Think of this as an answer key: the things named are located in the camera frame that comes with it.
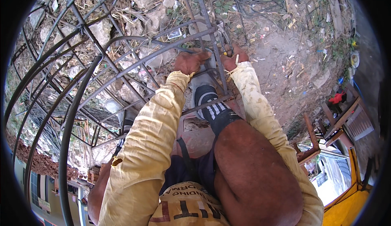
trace black strap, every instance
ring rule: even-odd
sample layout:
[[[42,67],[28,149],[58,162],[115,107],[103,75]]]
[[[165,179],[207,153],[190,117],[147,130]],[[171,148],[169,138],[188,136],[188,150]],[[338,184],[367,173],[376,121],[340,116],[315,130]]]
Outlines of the black strap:
[[[180,137],[179,139],[177,139],[177,142],[179,143],[179,146],[181,147],[182,158],[185,163],[187,172],[192,177],[192,181],[196,182],[196,183],[200,183],[200,179],[198,177],[197,170],[194,167],[192,160],[190,159],[190,156],[189,156],[189,153],[187,152],[187,148],[186,148],[186,144],[185,144],[184,140],[182,139],[182,137]]]

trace right hand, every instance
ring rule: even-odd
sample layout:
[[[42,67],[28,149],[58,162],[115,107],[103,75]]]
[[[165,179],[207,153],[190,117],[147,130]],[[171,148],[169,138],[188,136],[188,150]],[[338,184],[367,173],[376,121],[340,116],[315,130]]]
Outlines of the right hand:
[[[250,61],[247,53],[243,49],[239,48],[239,46],[237,46],[236,44],[232,44],[232,46],[233,46],[233,52],[235,53],[234,55],[232,55],[231,48],[228,44],[224,46],[227,55],[226,56],[224,54],[220,55],[221,63],[223,64],[225,69],[229,72],[231,72],[233,69],[237,67],[236,65],[237,55],[239,55],[238,62]]]

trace window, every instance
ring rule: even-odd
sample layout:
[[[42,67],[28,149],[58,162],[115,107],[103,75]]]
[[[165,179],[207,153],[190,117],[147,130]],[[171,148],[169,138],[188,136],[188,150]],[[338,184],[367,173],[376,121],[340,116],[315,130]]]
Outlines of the window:
[[[38,193],[40,193],[40,189],[39,189],[39,183],[40,183],[40,180],[38,179],[38,174],[34,173],[33,171],[31,171],[31,176],[30,176],[30,182],[31,182],[31,200],[32,200],[32,203],[34,205],[36,205],[37,207],[39,207],[40,209],[42,209],[42,207],[40,207],[40,204],[38,203]]]

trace metal grille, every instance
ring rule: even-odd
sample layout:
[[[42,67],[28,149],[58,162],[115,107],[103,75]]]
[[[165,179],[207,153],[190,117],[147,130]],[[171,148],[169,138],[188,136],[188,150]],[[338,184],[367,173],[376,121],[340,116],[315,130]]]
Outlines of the metal grille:
[[[214,69],[210,69],[209,66],[206,66],[206,71],[198,73],[198,74],[207,73],[207,74],[211,75],[212,79],[214,80],[215,83],[217,83],[216,77],[219,78],[222,84],[221,85],[217,84],[217,85],[218,85],[218,88],[221,90],[221,92],[224,94],[224,96],[217,99],[217,100],[214,100],[212,102],[208,102],[208,103],[203,104],[201,106],[198,106],[196,108],[192,108],[190,110],[184,111],[182,114],[184,115],[184,114],[199,110],[201,108],[204,108],[206,106],[210,106],[210,105],[215,104],[219,101],[226,100],[229,98],[229,94],[228,94],[228,90],[227,90],[227,84],[225,81],[224,69],[223,69],[223,66],[221,64],[221,60],[219,57],[219,50],[217,48],[216,40],[215,40],[215,37],[213,34],[214,32],[216,32],[217,27],[216,27],[216,25],[212,24],[209,20],[208,12],[205,7],[204,0],[198,0],[198,5],[199,5],[199,8],[200,8],[201,13],[202,13],[203,17],[205,18],[205,20],[194,19],[193,12],[191,11],[188,0],[184,0],[185,6],[188,9],[188,12],[190,15],[190,20],[186,23],[183,23],[178,26],[172,27],[168,30],[162,31],[152,38],[140,37],[140,36],[126,36],[125,35],[125,32],[123,31],[123,29],[119,27],[116,20],[111,15],[111,11],[115,7],[118,0],[113,0],[113,3],[110,7],[108,7],[105,4],[105,2],[107,0],[98,0],[98,3],[85,15],[82,15],[80,10],[76,7],[75,0],[67,0],[66,8],[64,8],[59,13],[58,16],[53,16],[48,12],[48,6],[49,6],[49,4],[51,4],[51,1],[52,0],[50,0],[46,5],[43,5],[43,6],[35,9],[35,11],[36,11],[38,9],[43,8],[45,10],[43,15],[44,16],[46,15],[47,17],[52,18],[52,22],[53,22],[53,25],[50,28],[50,31],[48,33],[48,36],[46,37],[46,40],[44,41],[43,46],[40,50],[36,50],[34,48],[31,38],[30,39],[27,38],[26,33],[25,33],[25,29],[22,28],[21,35],[22,35],[25,43],[22,47],[18,48],[15,51],[15,55],[12,58],[12,64],[18,57],[20,57],[22,52],[25,50],[27,50],[29,52],[30,56],[32,57],[32,59],[34,60],[35,63],[32,65],[32,67],[30,67],[30,69],[24,75],[24,77],[20,77],[18,74],[21,81],[20,81],[20,84],[17,86],[17,89],[13,93],[11,100],[7,106],[7,109],[4,114],[4,117],[5,117],[4,120],[5,120],[5,123],[8,122],[12,108],[15,105],[15,103],[17,102],[18,98],[22,94],[28,95],[30,102],[29,102],[28,109],[25,112],[25,117],[24,117],[22,124],[20,126],[20,129],[18,131],[18,135],[17,135],[17,139],[16,139],[16,142],[17,142],[19,140],[19,137],[21,135],[21,132],[22,132],[23,126],[25,125],[27,117],[32,112],[32,110],[34,110],[34,108],[35,108],[35,109],[42,111],[45,114],[44,118],[39,119],[39,128],[37,131],[37,135],[35,136],[34,141],[32,142],[30,154],[29,154],[29,157],[27,160],[27,165],[26,165],[27,171],[25,173],[25,178],[24,178],[25,179],[24,192],[25,192],[25,196],[28,201],[29,201],[29,195],[30,195],[30,193],[29,193],[30,174],[33,175],[32,183],[35,183],[34,181],[36,181],[36,177],[35,177],[36,175],[34,175],[34,173],[31,172],[31,165],[32,165],[32,159],[34,157],[34,152],[36,150],[38,140],[42,134],[45,134],[46,131],[49,131],[48,135],[50,135],[50,132],[52,132],[52,130],[59,130],[59,129],[63,130],[61,145],[57,145],[58,146],[57,152],[58,152],[58,157],[59,157],[59,194],[60,194],[60,199],[61,199],[61,207],[63,210],[64,220],[67,225],[73,225],[73,221],[72,221],[71,213],[70,213],[70,208],[69,208],[69,201],[68,201],[68,194],[67,194],[67,179],[66,179],[67,178],[67,176],[66,176],[67,157],[68,157],[68,149],[69,149],[69,143],[70,143],[71,136],[73,136],[74,138],[78,139],[79,141],[81,141],[91,147],[93,147],[97,144],[96,140],[98,139],[98,136],[99,136],[99,133],[101,130],[105,130],[106,132],[110,133],[114,138],[111,140],[108,140],[104,143],[101,143],[100,145],[108,144],[108,143],[111,143],[113,141],[116,141],[116,140],[119,140],[119,139],[125,137],[125,135],[119,135],[115,132],[108,130],[103,125],[103,123],[105,121],[107,121],[108,119],[114,117],[116,114],[123,112],[126,109],[128,109],[138,103],[145,104],[147,101],[149,101],[149,99],[155,93],[154,90],[145,86],[143,83],[136,80],[134,77],[131,77],[130,75],[128,75],[128,72],[135,70],[135,69],[139,70],[139,71],[145,71],[145,73],[150,78],[150,80],[157,87],[159,87],[159,84],[154,79],[154,77],[150,74],[147,67],[145,66],[145,63],[148,60],[150,60],[150,59],[158,56],[159,54],[161,54],[167,50],[170,50],[172,48],[179,50],[179,51],[186,51],[189,53],[193,53],[192,51],[185,49],[185,48],[182,48],[180,46],[183,43],[189,42],[189,41],[194,40],[196,38],[200,39],[199,42],[201,44],[201,47],[202,47],[202,49],[205,49],[205,47],[202,43],[201,37],[204,35],[209,35],[212,42],[213,42],[213,52],[214,52],[214,56],[216,58],[218,68],[214,70]],[[103,8],[105,11],[105,14],[102,15],[101,17],[87,23],[86,20],[98,8]],[[75,24],[71,24],[71,23],[64,20],[64,17],[67,15],[67,13],[72,13],[74,16],[76,16],[77,22]],[[105,18],[110,19],[111,23],[115,27],[116,31],[120,34],[120,36],[111,39],[106,45],[100,45],[98,40],[96,39],[94,34],[91,32],[91,29],[89,27],[91,25],[99,23],[100,21],[102,21]],[[59,22],[65,23],[66,25],[70,26],[74,31],[71,32],[69,35],[64,36],[64,34],[59,29]],[[197,25],[196,25],[196,22],[205,23],[207,25],[207,29],[205,31],[199,32]],[[176,42],[173,42],[173,43],[166,43],[166,42],[158,41],[159,37],[166,35],[167,33],[170,33],[173,30],[176,30],[178,28],[181,28],[181,27],[184,27],[184,26],[187,26],[190,24],[194,25],[194,27],[197,31],[196,34],[188,36],[186,38],[182,38],[182,39],[180,39]],[[49,38],[53,33],[59,33],[61,35],[62,39],[58,43],[56,43],[53,47],[46,50]],[[73,38],[77,34],[83,35],[84,39],[82,39],[80,42],[78,42],[74,45],[71,45],[69,42],[70,39]],[[76,47],[83,45],[88,40],[93,42],[93,44],[97,48],[97,52],[96,52],[97,55],[96,55],[93,62],[84,62],[83,60],[80,59],[78,53],[75,51]],[[110,44],[115,43],[116,41],[119,41],[119,40],[124,41],[126,43],[126,45],[129,48],[129,51],[125,52],[123,55],[121,55],[116,60],[112,60],[112,59],[110,59],[110,57],[108,56],[106,51],[107,51],[108,47],[110,46]],[[140,44],[136,48],[132,48],[131,44],[130,44],[131,40],[138,41],[138,42],[140,42]],[[161,48],[159,50],[149,54],[148,56],[140,59],[135,52],[136,52],[136,50],[138,50],[139,47],[141,47],[147,43],[160,45]],[[118,69],[116,67],[115,63],[119,62],[121,59],[125,58],[126,56],[128,56],[130,54],[137,60],[137,62],[132,64],[131,66],[127,67],[124,70]],[[50,73],[51,68],[53,67],[54,62],[57,59],[62,59],[64,63],[62,65],[60,65],[60,67],[57,69],[56,72],[51,74]],[[79,63],[79,65],[82,67],[83,70],[81,72],[79,72],[76,75],[76,77],[74,77],[68,85],[63,87],[63,86],[61,86],[61,83],[57,79],[57,77],[59,75],[58,73],[72,59],[76,59],[76,61]],[[102,60],[105,60],[107,62],[108,67],[102,69],[100,72],[96,72],[96,74],[95,74],[94,73],[95,67]],[[101,82],[98,78],[105,71],[108,71],[109,69],[115,73],[115,76],[108,79],[105,83]],[[111,83],[116,81],[117,79],[121,79],[124,82],[124,84],[130,89],[130,91],[133,92],[138,97],[137,101],[135,101],[134,103],[130,103],[129,105],[126,106],[122,102],[120,102],[114,96],[114,94],[112,94],[110,92],[110,90],[107,87]],[[39,84],[37,87],[35,87],[35,89],[32,89],[32,88],[29,89],[29,86],[33,81],[37,81],[37,82],[39,82]],[[95,82],[99,86],[99,88],[96,89],[93,93],[90,93],[87,96],[83,96],[83,94],[85,94],[86,87],[93,82]],[[131,82],[138,84],[141,88],[145,89],[145,91],[147,91],[150,94],[146,95],[145,97],[142,97],[134,89],[133,85],[131,85]],[[57,99],[55,100],[54,104],[49,109],[46,106],[44,106],[42,104],[42,102],[40,101],[40,97],[42,96],[42,93],[44,92],[45,88],[48,88],[48,87],[51,87],[51,89],[54,89],[57,93],[57,96],[58,96]],[[72,95],[70,95],[70,93],[74,89],[77,89],[77,93],[75,96],[72,96]],[[100,119],[100,118],[94,116],[87,108],[85,108],[86,104],[102,91],[107,92],[114,100],[116,100],[122,106],[121,110],[119,110],[116,113],[113,113],[112,115],[110,115],[104,119]],[[64,103],[66,103],[66,105],[67,105],[66,112],[64,115],[64,120],[58,121],[58,119],[54,118],[53,113],[56,111],[56,108],[60,104],[64,104]],[[72,132],[72,127],[74,124],[75,116],[77,116],[77,115],[84,116],[86,119],[91,121],[94,125],[96,125],[97,128],[95,129],[93,139],[91,142],[84,141],[77,134]],[[53,127],[55,127],[55,129],[48,129],[47,128],[48,125],[49,126],[53,125]],[[15,161],[16,151],[17,151],[17,143],[15,144],[15,149],[13,152],[13,157],[12,157],[13,162]],[[35,199],[36,199],[35,190],[32,191],[32,196],[33,196],[33,200],[35,201]]]

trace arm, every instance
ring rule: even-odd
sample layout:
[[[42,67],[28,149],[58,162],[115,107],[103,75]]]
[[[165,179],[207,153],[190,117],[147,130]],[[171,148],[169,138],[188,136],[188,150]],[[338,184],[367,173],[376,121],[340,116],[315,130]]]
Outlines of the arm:
[[[239,48],[236,52],[246,55],[244,51],[239,51]],[[304,208],[297,225],[321,225],[323,203],[318,197],[315,187],[300,169],[296,151],[293,147],[288,146],[287,136],[274,118],[266,97],[261,94],[257,75],[246,57],[242,59],[239,57],[240,63],[238,64],[235,64],[236,55],[232,58],[223,57],[222,61],[227,70],[231,71],[231,77],[242,95],[247,122],[270,141],[299,182]]]
[[[190,76],[208,53],[181,53],[175,72],[145,104],[111,165],[110,177],[100,209],[99,225],[147,225],[159,204],[164,172],[170,153]]]

